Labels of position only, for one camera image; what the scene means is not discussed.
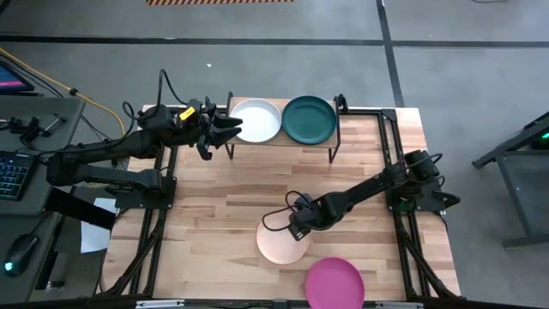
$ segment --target orange striped mat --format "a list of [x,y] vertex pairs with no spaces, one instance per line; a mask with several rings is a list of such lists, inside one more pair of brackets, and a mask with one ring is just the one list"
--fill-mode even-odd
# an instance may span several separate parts
[[286,3],[294,0],[146,0],[147,5]]

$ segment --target white paper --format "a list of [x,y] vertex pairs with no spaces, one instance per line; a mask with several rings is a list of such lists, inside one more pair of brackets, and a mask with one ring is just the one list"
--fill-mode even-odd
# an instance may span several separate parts
[[[96,198],[94,205],[108,210],[113,214],[116,213],[114,204],[116,199],[113,198]],[[94,252],[106,249],[111,238],[111,231],[103,227],[96,227],[87,222],[81,223],[82,242],[80,244],[80,253]]]

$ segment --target wooden table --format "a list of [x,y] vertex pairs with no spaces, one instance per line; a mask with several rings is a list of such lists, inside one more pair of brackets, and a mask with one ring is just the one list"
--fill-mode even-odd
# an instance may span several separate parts
[[[418,109],[396,113],[404,151],[426,148]],[[129,170],[152,167],[152,160],[132,159]],[[304,300],[307,270],[321,258],[336,256],[359,269],[366,300],[404,300],[395,225],[383,193],[355,206],[328,232],[313,232],[309,250],[294,264],[272,264],[256,245],[262,215],[285,207],[286,192],[317,197],[345,190],[382,169],[377,121],[368,116],[341,116],[341,147],[332,165],[322,148],[239,145],[232,161],[223,148],[203,161],[195,148],[181,147],[178,190],[166,222],[154,297]],[[113,228],[103,269],[106,287],[136,254],[142,216],[142,210],[132,209]],[[418,213],[417,219],[426,260],[459,294],[444,224],[430,213]],[[414,263],[410,268],[419,291],[417,268]]]

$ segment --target plate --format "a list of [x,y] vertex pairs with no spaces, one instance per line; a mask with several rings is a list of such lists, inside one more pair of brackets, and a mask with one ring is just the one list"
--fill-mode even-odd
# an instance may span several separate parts
[[[292,211],[282,211],[265,217],[265,224],[270,228],[285,227],[290,223]],[[291,264],[297,262],[309,247],[311,234],[300,241],[296,241],[288,229],[273,232],[269,231],[263,223],[259,223],[256,234],[257,247],[267,260],[275,264]]]
[[282,112],[282,127],[296,142],[315,145],[333,134],[337,118],[334,108],[325,100],[302,96],[291,100]]
[[231,117],[242,119],[237,136],[245,142],[267,142],[281,130],[281,111],[264,99],[248,99],[236,105]]
[[347,260],[328,257],[307,272],[305,295],[312,309],[360,309],[364,283],[359,271]]

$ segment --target wooden shelf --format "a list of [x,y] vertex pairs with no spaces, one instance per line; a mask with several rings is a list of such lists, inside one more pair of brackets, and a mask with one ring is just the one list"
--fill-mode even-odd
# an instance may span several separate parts
[[[229,115],[232,112],[232,109],[236,107],[238,104],[244,102],[245,100],[248,100],[251,98],[242,98],[242,97],[234,97],[231,98],[231,105],[229,107]],[[284,111],[284,107],[290,102],[288,99],[263,99],[267,100],[269,102],[272,102],[273,104],[278,107],[278,109],[281,111]],[[335,111],[335,102],[333,101],[327,101],[332,108]],[[234,145],[254,145],[254,146],[284,146],[284,147],[301,147],[301,148],[336,148],[337,147],[337,129],[334,130],[334,133],[332,136],[326,140],[326,142],[321,142],[317,145],[304,145],[302,143],[294,141],[291,137],[288,136],[288,134],[284,131],[284,129],[281,127],[281,130],[276,134],[275,137],[273,137],[268,142],[245,142],[241,140],[238,137],[234,137],[232,140],[228,142],[228,144],[234,144]]]

